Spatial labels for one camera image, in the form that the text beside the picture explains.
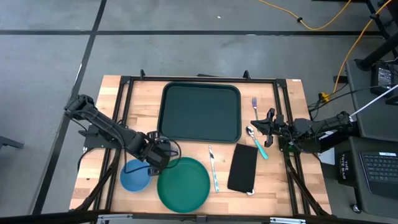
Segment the black laptop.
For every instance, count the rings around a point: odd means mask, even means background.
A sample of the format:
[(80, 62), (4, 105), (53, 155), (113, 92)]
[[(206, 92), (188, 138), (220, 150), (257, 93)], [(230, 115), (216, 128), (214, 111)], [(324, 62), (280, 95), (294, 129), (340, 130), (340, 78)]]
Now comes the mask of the black laptop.
[(398, 154), (361, 152), (360, 159), (369, 191), (398, 200)]

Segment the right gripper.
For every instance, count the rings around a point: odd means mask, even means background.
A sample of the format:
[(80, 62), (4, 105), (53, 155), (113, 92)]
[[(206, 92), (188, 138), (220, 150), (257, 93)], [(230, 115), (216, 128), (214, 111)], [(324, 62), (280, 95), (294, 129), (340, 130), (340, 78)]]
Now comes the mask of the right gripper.
[(282, 135), (281, 128), (285, 127), (284, 115), (275, 114), (275, 109), (271, 108), (267, 112), (266, 119), (252, 120), (251, 124), (255, 126), (259, 132), (266, 135), (265, 147), (271, 147), (273, 144), (273, 135)]

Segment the black cloth napkin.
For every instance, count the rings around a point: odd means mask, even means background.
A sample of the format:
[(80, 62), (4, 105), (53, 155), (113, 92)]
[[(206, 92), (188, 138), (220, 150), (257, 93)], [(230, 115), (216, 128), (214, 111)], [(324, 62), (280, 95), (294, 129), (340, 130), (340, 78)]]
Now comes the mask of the black cloth napkin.
[(227, 187), (230, 190), (253, 195), (256, 163), (257, 149), (252, 146), (237, 144), (231, 161)]

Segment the knife with striped handle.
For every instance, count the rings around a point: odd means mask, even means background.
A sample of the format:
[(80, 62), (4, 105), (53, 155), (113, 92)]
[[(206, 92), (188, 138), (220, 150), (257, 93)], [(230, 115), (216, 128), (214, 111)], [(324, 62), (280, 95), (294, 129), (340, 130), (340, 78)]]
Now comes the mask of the knife with striped handle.
[(214, 181), (214, 185), (215, 185), (215, 192), (219, 192), (220, 187), (219, 187), (218, 178), (217, 178), (217, 174), (216, 174), (216, 170), (215, 170), (215, 158), (214, 158), (213, 150), (210, 145), (208, 145), (208, 151), (209, 151), (209, 155), (210, 155), (210, 162), (211, 162), (211, 169), (212, 169), (212, 174), (213, 174), (213, 181)]

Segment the black aluminium table frame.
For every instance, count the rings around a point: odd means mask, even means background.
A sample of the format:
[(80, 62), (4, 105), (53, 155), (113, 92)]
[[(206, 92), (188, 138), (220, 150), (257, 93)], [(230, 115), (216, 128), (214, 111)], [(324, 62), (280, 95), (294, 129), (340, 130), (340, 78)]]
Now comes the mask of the black aluminium table frame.
[[(104, 114), (126, 123), (130, 128), (148, 132), (157, 127), (164, 86), (182, 82), (180, 77), (148, 77), (106, 75), (98, 94), (97, 107)], [(247, 126), (254, 117), (251, 106), (257, 98), (260, 116), (275, 108), (287, 121), (307, 117), (302, 82), (294, 79), (196, 77), (189, 82), (215, 83), (235, 86), (241, 93), (241, 121)], [(99, 193), (92, 210), (105, 209), (110, 213), (149, 213), (162, 215), (222, 215), (292, 217), (311, 215), (309, 202), (299, 192), (285, 169), (286, 156), (277, 144), (267, 149), (268, 160), (257, 158), (254, 195), (234, 192), (227, 187), (228, 174), (234, 154), (234, 144), (182, 141), (182, 154), (200, 161), (212, 174), (208, 145), (215, 158), (215, 170), (220, 191), (210, 190), (206, 202), (192, 213), (169, 210), (157, 194), (157, 179), (142, 191), (125, 190), (118, 173), (114, 173)]]

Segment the grey equipment cart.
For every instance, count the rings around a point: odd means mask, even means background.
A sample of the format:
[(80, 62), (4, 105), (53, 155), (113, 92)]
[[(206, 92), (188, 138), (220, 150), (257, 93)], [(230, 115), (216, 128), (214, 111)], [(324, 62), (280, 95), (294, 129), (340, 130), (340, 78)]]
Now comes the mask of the grey equipment cart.
[(398, 218), (398, 200), (374, 195), (369, 191), (365, 173), (362, 167), (361, 152), (394, 152), (398, 154), (398, 142), (380, 141), (375, 139), (350, 137), (335, 146), (335, 162), (337, 174), (337, 157), (349, 151), (352, 153), (356, 187), (354, 188), (355, 200), (363, 212), (390, 218)]

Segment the black stand legs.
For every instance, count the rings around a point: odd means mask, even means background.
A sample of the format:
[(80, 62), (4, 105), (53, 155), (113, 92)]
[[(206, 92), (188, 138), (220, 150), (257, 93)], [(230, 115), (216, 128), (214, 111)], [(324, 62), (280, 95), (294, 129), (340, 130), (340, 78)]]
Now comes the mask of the black stand legs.
[[(396, 32), (393, 36), (390, 36), (387, 33), (383, 23), (381, 22), (379, 18), (379, 13), (376, 12), (373, 4), (371, 3), (371, 0), (362, 1), (366, 3), (369, 11), (371, 12), (371, 22), (374, 21), (376, 23), (382, 37), (386, 40), (380, 47), (378, 47), (375, 51), (370, 53), (364, 59), (354, 60), (359, 69), (368, 71), (377, 61), (380, 61), (380, 59), (382, 59), (383, 56), (385, 56), (389, 52), (392, 52), (395, 58), (398, 57), (398, 52), (396, 51), (396, 47), (398, 47), (398, 32)], [(386, 7), (392, 16), (392, 23), (394, 23), (398, 27), (398, 0), (392, 0), (386, 5)]]

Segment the black tote bag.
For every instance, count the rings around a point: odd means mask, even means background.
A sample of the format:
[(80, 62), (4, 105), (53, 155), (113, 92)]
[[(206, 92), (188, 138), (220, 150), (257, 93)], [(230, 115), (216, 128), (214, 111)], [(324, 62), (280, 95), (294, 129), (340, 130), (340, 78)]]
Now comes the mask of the black tote bag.
[(338, 169), (338, 183), (350, 187), (356, 187), (356, 177), (354, 173), (352, 153), (349, 151), (343, 152), (338, 155), (336, 161)]

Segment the grey chair leg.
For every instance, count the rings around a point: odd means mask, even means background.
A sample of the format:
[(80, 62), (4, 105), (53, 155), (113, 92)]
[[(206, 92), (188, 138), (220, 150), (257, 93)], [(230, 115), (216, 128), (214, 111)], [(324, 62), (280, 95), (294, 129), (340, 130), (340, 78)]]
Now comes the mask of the grey chair leg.
[(24, 147), (24, 143), (6, 138), (4, 136), (0, 136), (0, 150), (3, 146), (9, 146), (16, 149), (22, 149)]

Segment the blue bowl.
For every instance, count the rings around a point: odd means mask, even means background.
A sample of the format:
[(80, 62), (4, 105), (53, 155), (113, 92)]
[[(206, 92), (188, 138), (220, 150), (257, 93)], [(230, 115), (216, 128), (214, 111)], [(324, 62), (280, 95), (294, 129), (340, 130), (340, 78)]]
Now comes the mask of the blue bowl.
[(133, 159), (128, 161), (120, 173), (122, 187), (130, 192), (140, 192), (151, 182), (152, 177), (148, 175), (150, 165), (147, 162)]

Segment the spoon with teal handle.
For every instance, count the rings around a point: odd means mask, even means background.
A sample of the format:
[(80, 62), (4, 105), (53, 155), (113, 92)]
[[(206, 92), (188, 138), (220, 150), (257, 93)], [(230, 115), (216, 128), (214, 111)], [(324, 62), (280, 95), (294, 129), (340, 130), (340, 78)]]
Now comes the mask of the spoon with teal handle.
[(247, 126), (246, 127), (246, 132), (250, 135), (250, 137), (252, 138), (252, 140), (254, 141), (256, 147), (258, 148), (259, 152), (261, 153), (261, 156), (264, 159), (268, 159), (268, 155), (266, 154), (266, 152), (263, 150), (262, 146), (260, 145), (259, 141), (256, 139), (255, 135), (254, 135), (254, 130), (251, 126)]

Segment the grey side table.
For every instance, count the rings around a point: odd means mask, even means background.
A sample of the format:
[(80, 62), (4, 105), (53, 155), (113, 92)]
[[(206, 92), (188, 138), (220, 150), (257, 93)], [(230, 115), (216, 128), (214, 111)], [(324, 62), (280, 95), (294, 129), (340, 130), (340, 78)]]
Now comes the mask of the grey side table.
[[(369, 89), (370, 71), (358, 68), (354, 60), (346, 62), (345, 69), (355, 110), (377, 98)], [(378, 99), (353, 118), (357, 120), (362, 137), (398, 142), (398, 105), (387, 105), (385, 101), (385, 98)]]

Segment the white paper sheet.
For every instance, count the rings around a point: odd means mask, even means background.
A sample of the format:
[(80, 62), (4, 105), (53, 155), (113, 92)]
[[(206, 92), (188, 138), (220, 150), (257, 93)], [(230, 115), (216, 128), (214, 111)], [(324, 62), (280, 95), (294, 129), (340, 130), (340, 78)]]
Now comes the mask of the white paper sheet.
[(330, 148), (329, 150), (321, 153), (319, 158), (322, 163), (329, 164), (334, 166), (335, 165), (335, 148)]

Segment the black overhead gantry beam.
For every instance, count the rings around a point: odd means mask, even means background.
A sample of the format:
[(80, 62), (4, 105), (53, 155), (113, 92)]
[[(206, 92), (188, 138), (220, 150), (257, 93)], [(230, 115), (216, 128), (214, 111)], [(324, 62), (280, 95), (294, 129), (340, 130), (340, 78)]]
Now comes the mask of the black overhead gantry beam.
[[(23, 215), (16, 217), (0, 217), (0, 224), (82, 224), (95, 222), (99, 215), (105, 214), (128, 214), (128, 213), (108, 213), (106, 210), (72, 211), (63, 213), (46, 213), (39, 215)], [(193, 221), (197, 223), (234, 221), (234, 222), (262, 222), (270, 223), (270, 217), (262, 216), (222, 216), (222, 215), (162, 215), (149, 213), (132, 214), (133, 219), (152, 219), (152, 220), (180, 220)], [(337, 218), (334, 216), (316, 215), (294, 215), (292, 217), (306, 220), (307, 224), (388, 224), (382, 222), (370, 222), (363, 220), (351, 220)]]

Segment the green round plate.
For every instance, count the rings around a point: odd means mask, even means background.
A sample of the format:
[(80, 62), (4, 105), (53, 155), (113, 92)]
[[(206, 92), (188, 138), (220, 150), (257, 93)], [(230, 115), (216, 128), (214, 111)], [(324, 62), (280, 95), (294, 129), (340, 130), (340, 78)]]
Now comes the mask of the green round plate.
[(157, 181), (160, 201), (171, 211), (190, 213), (199, 209), (210, 193), (210, 176), (205, 166), (191, 158), (173, 160)]

